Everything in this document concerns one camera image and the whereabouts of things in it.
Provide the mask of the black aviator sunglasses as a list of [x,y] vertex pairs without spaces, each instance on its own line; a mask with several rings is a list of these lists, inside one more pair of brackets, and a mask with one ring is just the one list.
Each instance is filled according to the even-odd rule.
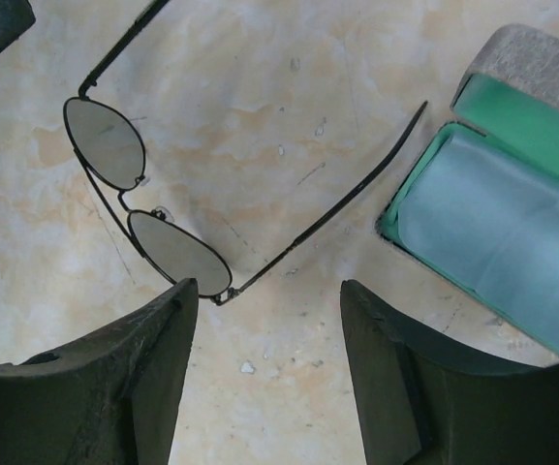
[[[77,95],[67,99],[63,105],[69,141],[94,191],[99,192],[100,186],[106,184],[116,191],[120,200],[145,181],[146,148],[140,132],[129,118],[115,108],[90,99],[87,93],[90,88],[97,86],[102,74],[166,5],[164,1],[149,2],[87,75]],[[194,278],[198,283],[200,298],[222,306],[258,282],[372,184],[400,152],[426,108],[426,104],[419,106],[392,149],[370,173],[238,288],[233,286],[233,273],[224,258],[207,243],[168,221],[165,210],[127,208],[126,219],[118,220],[116,224],[140,256],[163,278],[174,285]]]

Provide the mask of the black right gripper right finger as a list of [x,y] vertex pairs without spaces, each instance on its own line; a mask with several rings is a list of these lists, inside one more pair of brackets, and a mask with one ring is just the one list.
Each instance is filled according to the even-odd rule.
[[477,350],[355,280],[340,309],[368,463],[559,464],[559,363]]

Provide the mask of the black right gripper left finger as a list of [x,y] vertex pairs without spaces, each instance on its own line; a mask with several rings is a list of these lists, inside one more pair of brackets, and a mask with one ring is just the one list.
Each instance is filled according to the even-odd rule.
[[198,320],[185,279],[21,364],[0,364],[0,464],[166,464]]

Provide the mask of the grey glasses case green lining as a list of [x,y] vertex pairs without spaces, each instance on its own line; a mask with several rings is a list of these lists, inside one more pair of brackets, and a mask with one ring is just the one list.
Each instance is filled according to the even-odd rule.
[[451,120],[428,137],[380,213],[378,236],[426,277],[440,277],[447,294],[463,294],[468,310],[455,310],[445,333],[484,352],[530,365],[559,362],[559,354],[523,331],[404,248],[398,237],[397,207],[420,172],[454,133],[472,134],[496,149],[559,181],[559,38],[524,24],[497,29],[458,83]]

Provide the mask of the light blue cleaning cloth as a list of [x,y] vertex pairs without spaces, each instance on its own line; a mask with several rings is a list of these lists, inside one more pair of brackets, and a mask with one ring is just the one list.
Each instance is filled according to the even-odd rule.
[[559,354],[559,181],[454,133],[397,207],[405,249]]

